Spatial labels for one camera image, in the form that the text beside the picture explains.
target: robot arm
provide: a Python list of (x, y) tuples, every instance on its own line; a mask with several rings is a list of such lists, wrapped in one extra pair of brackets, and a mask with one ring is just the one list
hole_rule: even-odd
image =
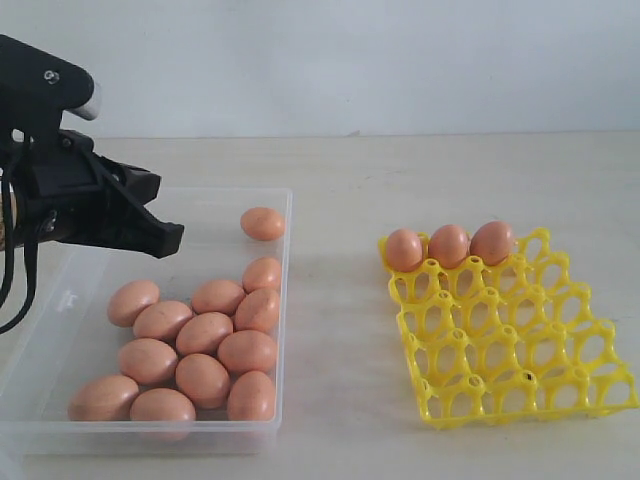
[[(0, 307), (13, 281), (14, 250), (23, 247), (27, 299), (0, 334), (17, 325), (35, 296), (38, 244), (46, 241), (176, 253), (184, 227), (144, 207), (161, 178), (96, 154), (91, 138), (62, 130), (63, 112), (98, 116), (100, 87), (78, 66), (0, 35), (0, 250), (5, 271)], [(22, 140), (14, 139), (15, 132)]]

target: brown egg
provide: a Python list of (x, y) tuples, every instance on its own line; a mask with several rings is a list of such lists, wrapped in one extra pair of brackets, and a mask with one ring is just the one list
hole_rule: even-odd
[(69, 420), (107, 422), (126, 420), (129, 409), (140, 389), (124, 375), (106, 375), (84, 385), (71, 398), (67, 413)]
[(201, 285), (191, 299), (196, 313), (220, 312), (233, 315), (246, 293), (231, 280), (211, 280)]
[(393, 270), (398, 272), (416, 270), (424, 260), (424, 249), (420, 237), (407, 228), (396, 230), (387, 238), (385, 257)]
[(511, 253), (516, 239), (511, 225), (501, 221), (489, 222), (478, 229), (471, 239), (471, 255), (482, 258), (485, 265), (501, 263)]
[(247, 372), (231, 387), (227, 416), (232, 421), (267, 421), (273, 418), (276, 389), (262, 372)]
[(165, 300), (146, 308), (133, 324), (137, 338), (155, 338), (170, 342), (180, 329), (193, 318), (188, 305), (176, 300)]
[(277, 258), (262, 257), (249, 264), (242, 275), (245, 292), (251, 293), (259, 288), (280, 289), (282, 265)]
[(130, 327), (138, 315), (160, 299), (160, 288), (151, 280), (136, 280), (120, 287), (107, 306), (107, 318), (118, 327)]
[(254, 240), (268, 242), (284, 235), (285, 220), (273, 208), (254, 207), (242, 214), (240, 226)]
[(280, 319), (280, 295), (272, 288), (260, 288), (247, 295), (236, 311), (236, 330), (268, 333)]
[[(155, 388), (141, 393), (131, 406), (130, 418), (134, 422), (185, 422), (196, 418), (196, 409), (185, 395), (169, 388)], [(147, 438), (179, 441), (189, 435), (188, 430), (174, 432), (146, 432)]]
[(153, 338), (138, 338), (118, 352), (118, 365), (123, 375), (140, 385), (157, 385), (173, 377), (178, 355), (164, 342)]
[(199, 408), (224, 405), (231, 388), (229, 374), (215, 358), (202, 353), (187, 355), (176, 368), (176, 384)]
[(231, 373), (259, 370), (268, 373), (276, 364), (278, 345), (266, 333), (242, 330), (225, 338), (218, 359)]
[(203, 313), (189, 320), (176, 338), (181, 355), (207, 353), (213, 355), (220, 342), (233, 333), (233, 322), (224, 313)]
[(458, 225), (440, 227), (429, 239), (427, 251), (442, 268), (456, 268), (469, 256), (467, 232)]

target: clear plastic container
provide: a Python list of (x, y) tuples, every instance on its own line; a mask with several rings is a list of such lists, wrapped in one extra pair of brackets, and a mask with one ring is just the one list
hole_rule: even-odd
[[(269, 206), (286, 218), (284, 237), (257, 242), (240, 228), (248, 208)], [(161, 188), (149, 210), (163, 221), (182, 223), (180, 251), (158, 260), (144, 254), (69, 247), (69, 254), (39, 318), (24, 332), (0, 383), (0, 436), (12, 455), (24, 454), (198, 454), (255, 453), (275, 443), (282, 419), (284, 332), (292, 194), (286, 189)], [(106, 306), (122, 284), (153, 279), (163, 298), (188, 301), (211, 278), (240, 280), (260, 256), (282, 263), (280, 322), (273, 371), (276, 413), (269, 422), (230, 422), (224, 411), (189, 425), (176, 443), (143, 437), (143, 432), (184, 431), (168, 422), (70, 422), (74, 392), (100, 375), (117, 373), (117, 351), (132, 338), (130, 329), (111, 325)]]

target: yellow egg tray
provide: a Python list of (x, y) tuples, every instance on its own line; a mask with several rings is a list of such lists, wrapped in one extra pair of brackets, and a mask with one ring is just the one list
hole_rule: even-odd
[[(429, 237), (420, 238), (428, 249)], [(475, 256), (451, 270), (427, 259), (410, 273), (389, 267), (386, 240), (378, 247), (425, 423), (445, 429), (640, 407), (614, 349), (614, 324), (594, 317), (589, 285), (570, 280), (569, 257), (551, 250), (549, 230), (518, 239), (517, 253), (494, 267)], [(576, 312), (568, 314), (569, 302)], [(601, 351), (586, 358), (592, 340)]]

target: table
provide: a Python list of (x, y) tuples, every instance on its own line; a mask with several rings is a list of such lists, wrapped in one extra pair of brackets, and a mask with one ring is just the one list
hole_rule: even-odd
[[(277, 449), (257, 456), (28, 457), (27, 478), (585, 480), (631, 478), (639, 466), (637, 411), (445, 432), (421, 424), (376, 242), (398, 227), (473, 230), (494, 218), (520, 235), (548, 227), (639, 374), (640, 133), (131, 139), (97, 151), (165, 186), (294, 190), (284, 420)], [(43, 248), (41, 292), (58, 248)], [(3, 364), (19, 330), (0, 338)]]

